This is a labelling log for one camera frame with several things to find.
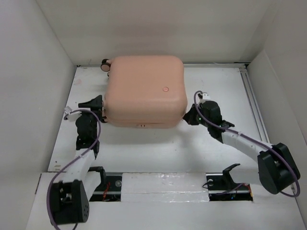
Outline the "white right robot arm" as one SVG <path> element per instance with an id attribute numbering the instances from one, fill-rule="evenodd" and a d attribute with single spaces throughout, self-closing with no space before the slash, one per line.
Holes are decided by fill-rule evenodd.
<path id="1" fill-rule="evenodd" d="M 222 118 L 215 101 L 193 104 L 183 119 L 191 126 L 205 126 L 212 138 L 253 159 L 258 164 L 260 184 L 269 193 L 288 197 L 300 195 L 300 172 L 285 144 L 274 145 L 237 131 L 234 124 Z"/>

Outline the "aluminium side rail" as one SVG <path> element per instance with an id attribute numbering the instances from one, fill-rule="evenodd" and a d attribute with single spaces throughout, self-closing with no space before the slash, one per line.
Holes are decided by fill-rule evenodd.
<path id="1" fill-rule="evenodd" d="M 260 112 L 260 108 L 248 75 L 248 64 L 244 63 L 240 68 L 239 68 L 239 73 L 241 75 L 241 79 L 243 81 L 243 85 L 247 94 L 247 98 L 248 98 L 248 102 L 250 104 L 251 107 L 251 111 L 252 111 L 252 115 L 257 127 L 257 131 L 259 134 L 259 138 L 261 141 L 264 142 L 270 142 L 261 112 Z"/>

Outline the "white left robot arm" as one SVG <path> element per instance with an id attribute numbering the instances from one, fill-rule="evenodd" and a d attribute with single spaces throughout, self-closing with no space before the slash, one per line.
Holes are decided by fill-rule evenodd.
<path id="1" fill-rule="evenodd" d="M 89 218 L 89 200 L 95 189 L 102 190 L 107 184 L 102 166 L 93 166 L 100 149 L 99 138 L 103 122 L 103 97 L 78 104 L 77 110 L 66 107 L 64 120 L 78 115 L 75 121 L 77 138 L 74 159 L 51 179 L 47 189 L 47 213 L 51 225 L 77 226 Z"/>

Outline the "pink hardshell suitcase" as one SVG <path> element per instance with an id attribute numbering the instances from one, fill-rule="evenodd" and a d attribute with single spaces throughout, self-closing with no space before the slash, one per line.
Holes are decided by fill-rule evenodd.
<path id="1" fill-rule="evenodd" d="M 188 106 L 184 64 L 175 56 L 120 56 L 102 60 L 108 73 L 103 113 L 117 127 L 171 128 Z"/>

